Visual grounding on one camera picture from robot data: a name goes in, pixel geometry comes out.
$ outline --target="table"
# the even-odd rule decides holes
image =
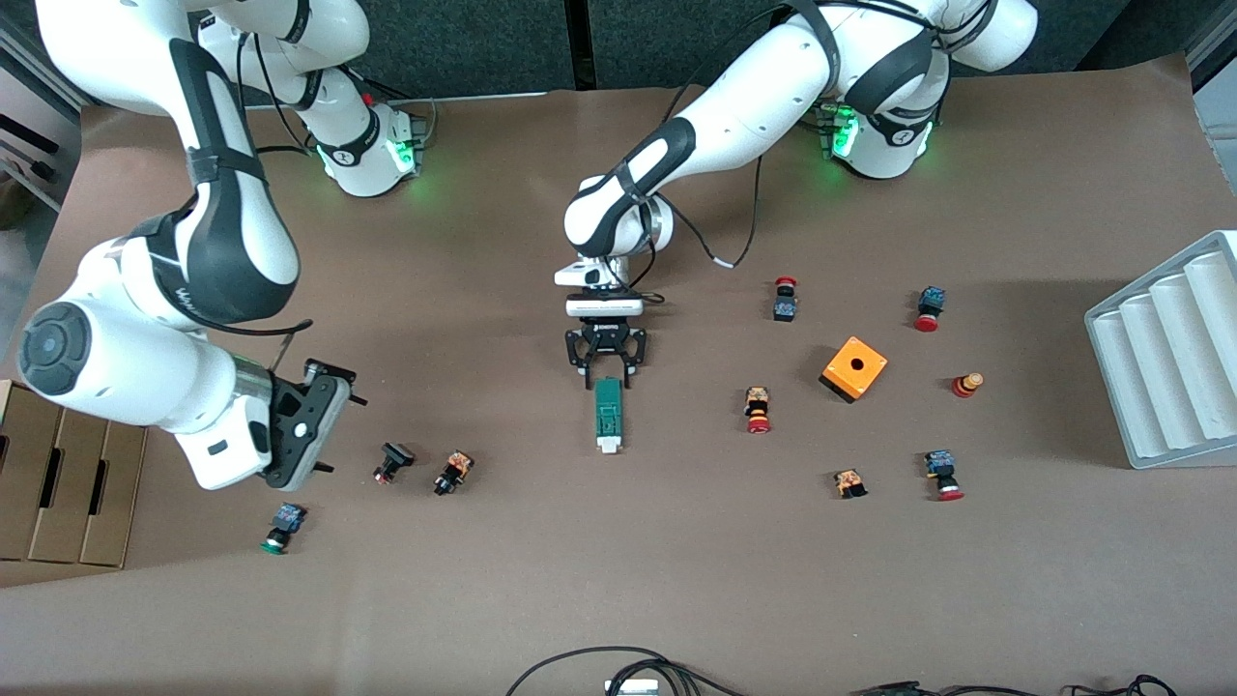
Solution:
[[[1050,694],[1139,671],[1231,692],[1237,472],[1128,470],[1082,326],[1086,308],[1237,219],[1180,57],[957,80],[945,126],[897,180],[850,176],[793,131],[766,158],[745,263],[710,263],[683,229],[659,255],[646,283],[669,302],[643,318],[626,448],[605,457],[563,351],[560,215],[667,99],[443,104],[424,177],[371,200],[309,157],[267,155],[304,267],[266,325],[317,320],[286,375],[320,359],[355,370],[370,399],[327,449],[336,473],[287,497],[308,522],[270,558],[257,545],[285,497],[260,482],[203,492],[152,438],[130,567],[0,592],[0,687],[501,694],[542,658],[627,643],[753,695],[898,679]],[[273,114],[251,121],[259,145],[283,141]],[[27,314],[88,246],[188,192],[169,121],[93,109],[84,124]],[[732,257],[751,184],[748,167],[668,193]],[[769,316],[781,274],[799,278],[790,324]],[[935,334],[909,326],[927,284],[949,292]],[[846,405],[816,376],[852,334],[889,366]],[[277,346],[219,342],[262,361]],[[950,396],[971,371],[983,389]],[[772,393],[761,438],[741,414],[752,384]],[[383,441],[421,464],[379,488]],[[476,470],[435,498],[456,448]],[[923,476],[940,448],[961,502],[934,502]],[[840,501],[831,475],[851,467],[871,494]],[[524,691],[597,694],[632,660],[564,663]]]

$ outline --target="cardboard box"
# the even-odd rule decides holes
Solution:
[[[125,565],[146,429],[0,381],[0,587]]]

